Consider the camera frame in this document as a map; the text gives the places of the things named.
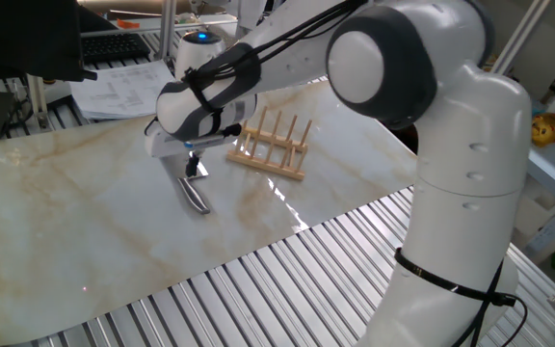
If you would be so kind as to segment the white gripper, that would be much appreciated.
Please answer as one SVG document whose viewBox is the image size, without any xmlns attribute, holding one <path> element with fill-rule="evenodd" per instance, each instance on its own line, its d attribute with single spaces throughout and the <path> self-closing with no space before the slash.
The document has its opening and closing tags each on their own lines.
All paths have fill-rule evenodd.
<svg viewBox="0 0 555 347">
<path fill-rule="evenodd" d="M 160 125 L 151 126 L 145 134 L 145 149 L 154 158 L 169 157 L 181 153 L 189 153 L 185 174 L 187 176 L 198 175 L 198 164 L 200 156 L 192 153 L 194 150 L 207 149 L 227 143 L 231 136 L 210 135 L 190 141 L 176 140 L 168 134 Z"/>
</svg>

